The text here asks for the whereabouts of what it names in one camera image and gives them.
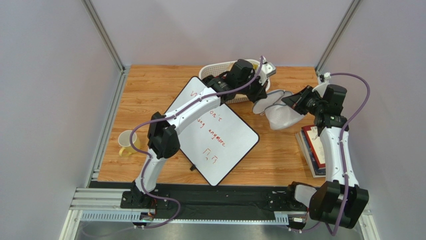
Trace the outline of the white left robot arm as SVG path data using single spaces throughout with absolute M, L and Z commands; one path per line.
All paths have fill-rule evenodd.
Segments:
M 261 57 L 259 63 L 239 59 L 230 64 L 229 70 L 210 74 L 201 79 L 204 88 L 191 100 L 165 114 L 159 112 L 150 121 L 141 123 L 131 130 L 128 140 L 132 149 L 146 155 L 145 163 L 132 187 L 122 195 L 121 207 L 148 208 L 154 205 L 158 196 L 152 191 L 166 160 L 173 157 L 181 148 L 179 135 L 202 115 L 212 111 L 237 94 L 245 95 L 256 102 L 267 96 L 269 78 L 276 74 L 276 67 Z M 133 136 L 141 127 L 148 125 L 148 150 L 141 150 L 133 143 Z

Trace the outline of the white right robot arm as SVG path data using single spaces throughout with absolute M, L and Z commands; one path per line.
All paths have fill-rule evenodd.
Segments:
M 292 198 L 305 205 L 312 220 L 352 229 L 368 201 L 369 192 L 360 188 L 349 154 L 349 119 L 342 116 L 347 89 L 336 84 L 325 87 L 324 94 L 312 86 L 298 93 L 285 94 L 279 103 L 293 115 L 314 116 L 322 143 L 326 180 L 320 188 L 293 182 L 288 186 Z

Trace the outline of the white mesh laundry bag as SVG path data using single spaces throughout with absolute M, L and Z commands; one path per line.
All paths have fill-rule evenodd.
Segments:
M 272 130 L 282 130 L 300 122 L 305 115 L 297 113 L 282 101 L 282 98 L 293 95 L 291 91 L 282 89 L 267 93 L 266 98 L 254 103 L 252 112 L 257 115 L 266 116 Z

